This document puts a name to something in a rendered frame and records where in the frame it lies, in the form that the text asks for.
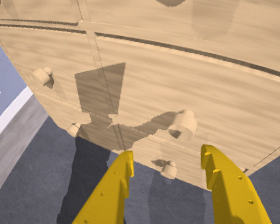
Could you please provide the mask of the wooden chest of drawers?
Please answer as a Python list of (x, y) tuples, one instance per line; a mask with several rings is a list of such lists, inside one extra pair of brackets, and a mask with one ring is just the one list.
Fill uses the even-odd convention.
[[(68, 100), (62, 99), (60, 97), (54, 96), (52, 94), (46, 93), (44, 91), (38, 90), (36, 88), (31, 87), (25, 76), (22, 74), (16, 63), (14, 62), (13, 58), (5, 48), (4, 44), (0, 40), (0, 46), (15, 67), (15, 69), (18, 71), (22, 79), (25, 81), (27, 86), (30, 88), (32, 93), (35, 95), (35, 97), (38, 99), (38, 101), (41, 103), (41, 105), (44, 107), (44, 109), (47, 111), (47, 113), (50, 115), (50, 117), (53, 119), (53, 121), (57, 124), (58, 123), (55, 121), (55, 119), (52, 117), (52, 115), (49, 113), (49, 111), (46, 109), (46, 107), (43, 105), (43, 103), (40, 101), (38, 96), (35, 94), (36, 92), (42, 93), (44, 95), (47, 95), (49, 97), (52, 97), (54, 99), (60, 100), (62, 102), (65, 102), (67, 104), (73, 105), (75, 107), (78, 107), (80, 109), (86, 110), (88, 112), (94, 113), (96, 115), (102, 116), (104, 118), (110, 119), (113, 121), (114, 128), (122, 149), (123, 151), (126, 151), (125, 145), (123, 142), (121, 130), (119, 127), (119, 124), (126, 125), (128, 127), (137, 129), (139, 131), (145, 132), (147, 134), (156, 136), (158, 138), (167, 140), (169, 142), (181, 145), (183, 147), (195, 150), (193, 148), (187, 147), (185, 145), (176, 143), (174, 141), (168, 140), (166, 138), (160, 137), (158, 135), (152, 134), (150, 132), (144, 131), (142, 129), (136, 128), (134, 126), (128, 125), (126, 123), (120, 122), (116, 119), (114, 108), (112, 105), (111, 97), (109, 94), (106, 78), (104, 75), (97, 43), (96, 43), (96, 38), (100, 36), (102, 33), (106, 34), (113, 34), (113, 35), (120, 35), (120, 36), (126, 36), (126, 37), (132, 37), (132, 38), (138, 38), (138, 39), (144, 39), (144, 40), (150, 40), (150, 41), (155, 41), (155, 42), (161, 42), (161, 43), (166, 43), (166, 44), (171, 44), (171, 45), (176, 45), (176, 46), (181, 46), (181, 47), (186, 47), (190, 49), (195, 49), (195, 50), (200, 50), (208, 53), (213, 53), (241, 61), (245, 61), (248, 63), (256, 64), (259, 66), (263, 66), (269, 69), (273, 69), (276, 71), (280, 72), (280, 59), (276, 59), (270, 56), (266, 56), (263, 54), (259, 54), (256, 52), (240, 49), (237, 47), (233, 46), (228, 46), (216, 42), (211, 42), (207, 40), (202, 40), (202, 39), (197, 39), (197, 38), (192, 38), (192, 37), (187, 37), (187, 36), (182, 36), (182, 35), (177, 35), (177, 34), (172, 34), (172, 33), (166, 33), (166, 32), (160, 32), (160, 31), (154, 31), (154, 30), (148, 30), (148, 29), (142, 29), (142, 28), (135, 28), (135, 27), (128, 27), (128, 26), (121, 26), (121, 25), (113, 25), (113, 24), (104, 24), (104, 23), (95, 23), (91, 22), (91, 17), (87, 5), (87, 0), (78, 0), (80, 12), (82, 15), (82, 20), (77, 22), (77, 23), (69, 23), (69, 22), (56, 22), (56, 21), (41, 21), (41, 20), (19, 20), (19, 19), (0, 19), (0, 24), (11, 24), (11, 25), (29, 25), (29, 26), (43, 26), (43, 27), (54, 27), (54, 28), (65, 28), (65, 29), (74, 29), (74, 30), (83, 30), (86, 31), (88, 41), (90, 44), (90, 48), (92, 51), (92, 55), (94, 58), (94, 62), (96, 65), (96, 69), (99, 75), (99, 79), (102, 85), (102, 89), (105, 95), (105, 99), (109, 108), (109, 112), (111, 116), (108, 116), (106, 114), (97, 112), (95, 110), (86, 108), (84, 106), (78, 105), (76, 103), (70, 102)], [(63, 127), (60, 127), (62, 129), (65, 129)], [(67, 129), (65, 129), (67, 130)], [(195, 150), (197, 152), (198, 150)], [(251, 175), (255, 171), (259, 170), (275, 158), (280, 156), (280, 147), (276, 149), (274, 152), (272, 152), (270, 155), (268, 155), (266, 158), (264, 158), (262, 161), (254, 165), (252, 168), (248, 169), (246, 167), (240, 166), (245, 168), (245, 171), (243, 171), (246, 176)]]

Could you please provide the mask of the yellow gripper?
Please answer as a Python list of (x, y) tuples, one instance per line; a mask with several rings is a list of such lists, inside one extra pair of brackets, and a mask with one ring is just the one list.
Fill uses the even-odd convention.
[[(272, 224), (250, 179), (219, 149), (201, 146), (201, 169), (212, 190), (215, 224)], [(133, 151), (123, 151), (109, 167), (72, 224), (124, 224)]]

